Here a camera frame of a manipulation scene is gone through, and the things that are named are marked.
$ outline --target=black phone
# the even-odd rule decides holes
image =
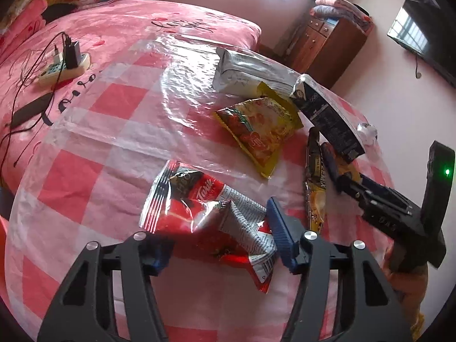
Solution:
[[[41,114],[42,111],[46,111],[51,103],[52,92],[40,96],[34,101],[24,105],[21,109],[18,109],[13,114],[13,120],[10,125],[10,129],[15,129],[29,119]]]

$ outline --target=black handheld device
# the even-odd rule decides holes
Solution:
[[[454,150],[434,141],[429,149],[427,167],[426,191],[420,219],[416,223],[422,240],[394,243],[390,263],[392,271],[410,273],[427,261],[438,268],[445,257],[446,247],[441,227],[453,183]]]

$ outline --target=cabinet drawer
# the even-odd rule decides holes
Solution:
[[[320,19],[317,19],[314,17],[311,17],[309,20],[309,23],[307,23],[307,25],[309,27],[312,27],[315,31],[319,31],[320,28],[323,26],[323,24],[324,24],[324,20],[320,20]]]
[[[317,56],[321,47],[325,44],[326,37],[314,31],[307,30],[309,38],[303,47],[299,50],[296,60],[294,61],[293,69],[296,72],[304,73],[312,64],[312,61]]]
[[[334,29],[333,25],[329,25],[328,23],[324,23],[323,26],[320,29],[320,33],[323,36],[328,37],[331,34],[333,29]]]
[[[306,44],[307,40],[310,38],[310,35],[309,35],[308,31],[310,31],[310,33],[313,33],[313,29],[307,28],[306,31],[304,31],[302,33],[302,35],[300,36],[300,38],[296,42],[295,46],[291,50],[291,53],[290,53],[289,57],[286,60],[286,65],[289,68],[294,68],[294,66],[297,65],[298,62],[300,61],[299,52],[304,47],[304,45]]]

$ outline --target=power strip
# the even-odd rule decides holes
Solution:
[[[47,67],[46,70],[38,77],[38,85],[41,87],[47,87],[56,84],[62,65],[63,68],[59,82],[82,76],[90,66],[90,55],[87,53],[81,54],[81,62],[79,63],[79,66],[73,69],[67,69],[65,62],[49,65],[49,67]]]

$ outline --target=yellow wrapper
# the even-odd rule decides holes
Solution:
[[[263,82],[260,86],[261,93],[266,97],[215,111],[214,117],[253,160],[258,172],[269,178],[279,159],[281,145],[295,129],[302,127],[302,123],[297,111],[293,113],[291,103],[282,106],[277,102],[281,98],[274,90]]]
[[[320,151],[320,131],[309,130],[306,151],[306,209],[309,229],[321,233],[326,216],[326,175]]]

